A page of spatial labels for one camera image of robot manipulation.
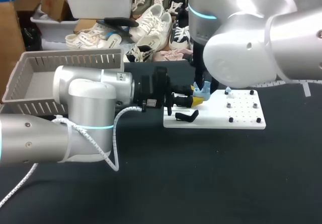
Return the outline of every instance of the screw hole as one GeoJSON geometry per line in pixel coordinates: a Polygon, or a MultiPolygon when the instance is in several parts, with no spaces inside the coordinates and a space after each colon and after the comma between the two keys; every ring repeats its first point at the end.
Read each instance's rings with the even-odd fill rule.
{"type": "Polygon", "coordinates": [[[252,43],[248,43],[246,47],[247,47],[248,50],[251,50],[252,49],[252,43]]]}

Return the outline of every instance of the white pegboard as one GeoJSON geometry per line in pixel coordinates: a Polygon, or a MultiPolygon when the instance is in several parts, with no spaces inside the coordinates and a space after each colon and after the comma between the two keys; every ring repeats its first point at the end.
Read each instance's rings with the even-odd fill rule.
{"type": "Polygon", "coordinates": [[[210,99],[192,109],[177,107],[172,108],[172,116],[164,111],[164,127],[166,128],[217,128],[217,129],[264,129],[266,122],[257,91],[250,94],[250,90],[232,90],[225,95],[225,90],[215,91],[210,99]],[[199,110],[199,116],[192,123],[177,121],[177,112],[191,116],[195,110],[199,110]]]}

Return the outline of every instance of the pink shoe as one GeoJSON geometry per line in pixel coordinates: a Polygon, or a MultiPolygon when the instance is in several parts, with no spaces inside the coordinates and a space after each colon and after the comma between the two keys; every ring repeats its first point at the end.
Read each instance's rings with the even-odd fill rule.
{"type": "Polygon", "coordinates": [[[175,49],[170,51],[160,51],[153,55],[153,61],[177,61],[184,60],[184,54],[191,55],[193,53],[190,49],[175,49]]]}

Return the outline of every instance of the sticker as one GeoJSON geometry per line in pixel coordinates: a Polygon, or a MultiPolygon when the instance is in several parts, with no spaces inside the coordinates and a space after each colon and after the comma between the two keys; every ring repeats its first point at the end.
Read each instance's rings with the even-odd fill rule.
{"type": "Polygon", "coordinates": [[[77,48],[80,48],[82,44],[83,44],[83,43],[78,42],[78,43],[76,43],[76,47],[77,47],[77,48]]]}
{"type": "Polygon", "coordinates": [[[156,99],[148,99],[146,106],[147,107],[155,107],[156,106],[156,99]]]}
{"type": "Polygon", "coordinates": [[[155,44],[155,41],[152,40],[150,43],[149,43],[149,46],[153,46],[155,44]]]}
{"type": "Polygon", "coordinates": [[[117,80],[118,81],[124,82],[125,79],[126,79],[126,74],[124,74],[124,73],[117,73],[117,80]]]}

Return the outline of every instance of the cardboard box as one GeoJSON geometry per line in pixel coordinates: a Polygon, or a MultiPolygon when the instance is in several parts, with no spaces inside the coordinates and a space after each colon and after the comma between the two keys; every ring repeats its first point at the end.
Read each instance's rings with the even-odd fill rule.
{"type": "Polygon", "coordinates": [[[25,52],[20,27],[32,27],[30,17],[41,0],[15,0],[0,3],[0,102],[12,70],[25,52]]]}
{"type": "Polygon", "coordinates": [[[41,11],[60,22],[70,15],[67,0],[42,0],[41,11]]]}
{"type": "Polygon", "coordinates": [[[6,91],[10,74],[20,56],[25,52],[25,44],[20,31],[14,3],[0,3],[0,102],[6,91]]]}
{"type": "Polygon", "coordinates": [[[74,29],[74,33],[77,34],[80,30],[90,29],[96,23],[96,19],[80,19],[74,29]]]}

